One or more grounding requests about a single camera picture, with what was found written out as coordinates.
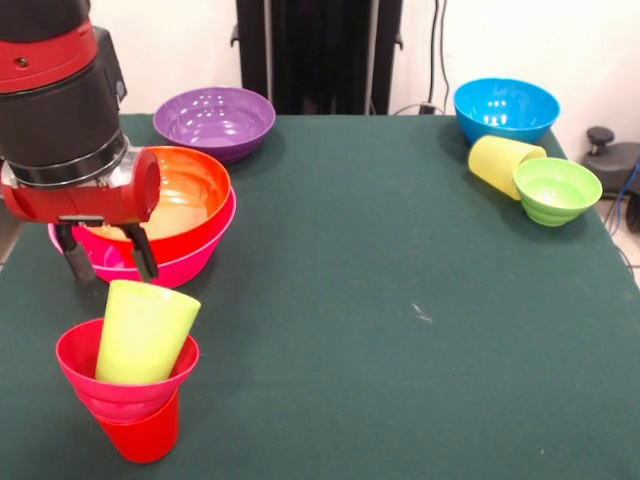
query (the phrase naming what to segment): bowl rim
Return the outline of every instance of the bowl rim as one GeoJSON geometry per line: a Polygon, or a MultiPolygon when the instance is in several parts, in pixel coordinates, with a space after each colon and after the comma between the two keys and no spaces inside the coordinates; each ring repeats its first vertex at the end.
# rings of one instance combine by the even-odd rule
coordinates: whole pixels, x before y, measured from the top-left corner
{"type": "MultiPolygon", "coordinates": [[[[233,221],[233,218],[236,216],[236,209],[238,208],[238,201],[237,201],[237,197],[236,197],[236,192],[233,190],[233,187],[231,188],[231,194],[229,195],[229,200],[233,201],[233,206],[231,209],[231,214],[229,215],[229,220],[227,220],[227,223],[225,223],[224,227],[222,227],[220,229],[220,232],[213,237],[211,240],[209,240],[207,243],[205,243],[203,246],[201,246],[200,248],[198,248],[197,250],[194,250],[193,252],[190,252],[187,255],[183,255],[180,258],[176,258],[174,260],[171,260],[170,262],[164,262],[164,263],[160,263],[158,264],[158,268],[160,267],[168,267],[168,266],[172,266],[178,262],[182,262],[188,258],[193,257],[194,255],[198,255],[199,253],[203,252],[204,250],[206,250],[207,248],[211,247],[211,245],[215,242],[219,242],[220,239],[222,238],[222,236],[226,233],[226,231],[229,229],[229,227],[231,226],[231,222],[233,221]]],[[[51,241],[51,243],[53,243],[53,246],[56,248],[56,250],[58,250],[60,248],[60,246],[58,245],[55,236],[52,233],[52,227],[53,224],[50,223],[47,225],[47,230],[48,230],[48,234],[49,234],[49,240],[51,241]]],[[[116,272],[116,273],[130,273],[130,272],[134,272],[137,270],[136,267],[103,267],[103,266],[98,266],[98,265],[93,265],[93,268],[95,270],[100,270],[102,272],[116,272]]]]}
{"type": "Polygon", "coordinates": [[[539,205],[544,205],[545,207],[557,208],[557,209],[563,210],[563,211],[578,211],[578,210],[587,209],[587,208],[595,205],[595,203],[598,200],[600,200],[600,198],[602,197],[602,192],[603,192],[602,182],[596,176],[595,173],[593,173],[591,170],[589,170],[584,165],[581,165],[581,164],[576,163],[576,162],[572,162],[571,160],[568,160],[566,158],[558,158],[558,157],[538,157],[538,158],[532,158],[530,160],[526,160],[526,161],[522,162],[522,164],[516,169],[516,172],[513,175],[513,181],[516,184],[516,188],[518,189],[518,193],[520,193],[520,196],[522,197],[522,199],[526,198],[528,202],[534,202],[534,203],[537,203],[539,205]],[[560,164],[569,165],[569,168],[585,173],[586,176],[588,178],[590,178],[591,180],[594,180],[594,184],[598,186],[598,192],[599,193],[598,193],[597,197],[595,199],[586,200],[585,202],[583,202],[578,207],[571,207],[571,208],[558,207],[556,205],[550,205],[548,203],[536,200],[535,198],[531,197],[531,195],[525,193],[525,190],[523,190],[522,178],[521,178],[522,171],[523,171],[522,169],[524,168],[526,170],[526,167],[525,167],[526,165],[528,165],[529,168],[530,168],[531,165],[534,165],[536,163],[551,163],[551,164],[556,164],[556,165],[560,165],[560,164]]]}
{"type": "MultiPolygon", "coordinates": [[[[202,226],[204,223],[208,222],[209,220],[211,220],[213,217],[215,217],[218,213],[220,213],[220,210],[222,210],[225,206],[225,204],[229,201],[229,197],[231,196],[231,189],[232,189],[232,185],[231,185],[231,175],[229,174],[229,170],[227,170],[227,168],[224,166],[224,164],[218,160],[217,158],[215,158],[214,156],[203,152],[202,150],[196,150],[194,148],[189,148],[189,147],[183,147],[183,146],[179,146],[179,145],[153,145],[151,147],[145,147],[150,149],[151,151],[153,151],[155,153],[155,150],[164,150],[164,151],[171,151],[171,150],[187,150],[188,152],[185,153],[189,153],[189,154],[196,154],[197,156],[205,156],[205,157],[209,157],[209,160],[213,160],[214,163],[217,163],[218,166],[220,167],[221,171],[224,172],[224,177],[226,179],[225,185],[228,187],[226,188],[226,196],[224,198],[224,201],[220,202],[220,205],[218,206],[218,208],[213,212],[207,215],[207,218],[204,220],[204,222],[196,225],[195,227],[191,227],[189,230],[185,230],[183,232],[179,232],[176,233],[174,235],[169,235],[169,236],[164,236],[164,237],[158,237],[158,238],[153,238],[152,240],[154,241],[160,241],[160,240],[168,240],[171,237],[177,237],[180,235],[185,235],[193,230],[195,230],[196,228],[199,228],[200,226],[202,226]]],[[[118,239],[118,238],[111,238],[107,235],[102,235],[100,233],[98,233],[98,231],[96,230],[92,230],[90,228],[86,229],[89,233],[91,233],[92,235],[95,235],[97,237],[100,237],[104,240],[109,240],[109,241],[113,241],[113,242],[118,242],[118,243],[128,243],[129,240],[122,240],[122,239],[118,239]]]]}
{"type": "Polygon", "coordinates": [[[455,93],[453,94],[453,106],[456,110],[456,113],[458,115],[463,116],[464,118],[470,120],[473,123],[477,123],[480,125],[484,125],[487,127],[493,127],[493,128],[497,128],[498,130],[503,130],[503,131],[508,131],[508,132],[527,132],[527,131],[531,131],[531,130],[541,130],[544,128],[549,128],[550,126],[552,126],[556,120],[558,119],[558,117],[560,116],[560,103],[558,102],[558,99],[548,90],[545,90],[544,88],[535,85],[533,83],[529,83],[529,82],[525,82],[524,80],[518,80],[517,78],[507,78],[507,77],[485,77],[485,78],[476,78],[475,80],[471,80],[469,82],[463,83],[462,85],[460,85],[455,93]],[[474,85],[476,83],[484,83],[484,82],[488,82],[488,81],[499,81],[499,82],[513,82],[513,83],[518,83],[520,85],[526,85],[527,87],[532,87],[536,90],[540,90],[541,92],[545,93],[546,95],[549,96],[549,98],[551,98],[551,100],[553,101],[553,104],[556,107],[556,113],[553,116],[553,118],[545,123],[542,123],[540,125],[536,125],[535,127],[503,127],[500,125],[487,125],[485,123],[482,123],[478,120],[476,120],[475,118],[471,117],[470,115],[468,115],[466,112],[464,112],[463,110],[460,109],[460,106],[458,105],[458,95],[460,95],[461,91],[471,85],[474,85]]]}
{"type": "Polygon", "coordinates": [[[247,143],[253,142],[253,141],[263,137],[264,135],[266,135],[267,132],[269,132],[269,130],[271,130],[273,128],[273,125],[275,124],[275,122],[276,122],[276,110],[273,107],[273,105],[271,104],[271,102],[267,98],[265,98],[262,95],[260,95],[259,93],[254,92],[253,90],[249,90],[247,88],[242,88],[242,87],[201,87],[201,88],[194,88],[192,90],[185,90],[184,92],[181,92],[181,93],[179,93],[177,95],[174,95],[173,97],[171,97],[168,100],[166,100],[165,102],[163,102],[162,105],[160,105],[156,109],[154,114],[153,114],[153,128],[162,137],[166,138],[170,142],[176,143],[178,145],[183,145],[183,146],[186,146],[186,147],[192,148],[192,149],[207,148],[207,149],[220,149],[221,151],[238,148],[238,147],[240,147],[242,145],[246,145],[247,143]],[[260,133],[258,133],[255,136],[252,136],[251,138],[249,138],[249,139],[247,139],[247,140],[245,140],[243,142],[236,143],[234,145],[224,145],[224,146],[213,146],[213,145],[207,145],[207,144],[203,144],[203,143],[190,144],[190,146],[188,146],[182,140],[176,139],[171,134],[169,134],[169,132],[167,132],[165,129],[160,128],[158,126],[159,114],[164,108],[167,108],[167,106],[169,105],[170,102],[174,101],[175,99],[177,99],[179,97],[182,97],[183,95],[189,95],[189,94],[192,94],[192,93],[198,93],[198,92],[203,92],[203,91],[212,91],[212,90],[242,92],[242,93],[247,94],[249,96],[253,96],[258,101],[260,101],[264,105],[266,105],[267,108],[269,109],[270,118],[269,118],[269,121],[267,122],[268,125],[264,128],[264,130],[260,131],[260,133]]]}

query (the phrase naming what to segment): yellow-green cup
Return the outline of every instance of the yellow-green cup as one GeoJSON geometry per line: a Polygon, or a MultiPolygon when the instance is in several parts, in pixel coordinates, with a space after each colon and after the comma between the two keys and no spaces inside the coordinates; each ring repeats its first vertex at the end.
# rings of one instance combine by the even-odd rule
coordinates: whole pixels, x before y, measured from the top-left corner
{"type": "Polygon", "coordinates": [[[520,200],[513,180],[517,168],[526,160],[546,156],[542,147],[487,135],[471,148],[469,170],[514,200],[520,200]]]}
{"type": "Polygon", "coordinates": [[[114,280],[98,351],[96,379],[127,385],[169,378],[200,302],[155,285],[114,280]]]}

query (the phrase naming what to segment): lime green bowl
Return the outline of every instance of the lime green bowl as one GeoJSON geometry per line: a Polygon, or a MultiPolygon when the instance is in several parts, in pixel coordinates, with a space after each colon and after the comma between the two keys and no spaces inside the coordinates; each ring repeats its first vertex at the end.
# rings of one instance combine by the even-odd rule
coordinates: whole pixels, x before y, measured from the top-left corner
{"type": "Polygon", "coordinates": [[[591,171],[562,158],[523,162],[514,180],[529,218],[559,227],[574,220],[602,196],[602,184],[591,171]]]}

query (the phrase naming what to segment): blue bowl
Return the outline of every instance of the blue bowl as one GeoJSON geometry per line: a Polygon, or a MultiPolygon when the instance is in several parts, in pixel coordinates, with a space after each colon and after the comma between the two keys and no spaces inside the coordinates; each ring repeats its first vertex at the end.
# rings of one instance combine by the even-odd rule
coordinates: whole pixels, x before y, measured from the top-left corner
{"type": "Polygon", "coordinates": [[[456,90],[453,104],[471,144],[484,135],[535,143],[560,114],[558,101],[546,90],[503,78],[465,83],[456,90]]]}

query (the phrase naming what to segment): white wall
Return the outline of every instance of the white wall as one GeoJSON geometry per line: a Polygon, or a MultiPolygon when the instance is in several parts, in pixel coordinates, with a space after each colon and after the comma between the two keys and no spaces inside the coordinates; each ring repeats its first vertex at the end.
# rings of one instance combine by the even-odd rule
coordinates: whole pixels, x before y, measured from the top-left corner
{"type": "MultiPolygon", "coordinates": [[[[229,47],[235,0],[93,0],[129,87],[125,112],[152,112],[166,98],[205,85],[240,86],[229,47]]],[[[404,0],[405,50],[396,50],[391,109],[426,100],[432,0],[404,0]]],[[[537,83],[560,101],[554,131],[567,155],[585,130],[613,128],[640,141],[640,0],[449,0],[445,59],[452,89],[481,76],[537,83]]],[[[434,100],[441,103],[437,81],[434,100]]],[[[448,111],[453,112],[451,97],[448,111]]]]}
{"type": "MultiPolygon", "coordinates": [[[[405,49],[396,51],[392,108],[427,99],[433,5],[404,0],[405,49]]],[[[474,78],[504,76],[548,89],[562,109],[553,130],[572,159],[587,148],[585,131],[592,125],[640,141],[638,25],[639,0],[449,0],[449,81],[455,90],[474,78]]],[[[441,104],[441,80],[435,92],[441,104]]]]}
{"type": "Polygon", "coordinates": [[[184,90],[241,86],[229,46],[235,0],[93,0],[91,21],[111,32],[129,90],[125,113],[153,112],[184,90]]]}

